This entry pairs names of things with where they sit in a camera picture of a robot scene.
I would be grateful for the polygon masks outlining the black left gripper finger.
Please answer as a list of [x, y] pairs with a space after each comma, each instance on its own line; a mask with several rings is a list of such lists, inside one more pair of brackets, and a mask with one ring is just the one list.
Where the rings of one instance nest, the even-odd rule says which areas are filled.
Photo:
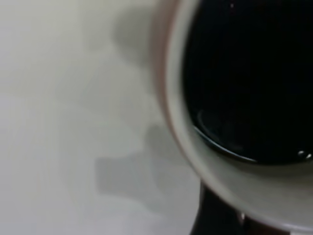
[[237, 212], [201, 183], [199, 209], [190, 234], [280, 235], [281, 231]]

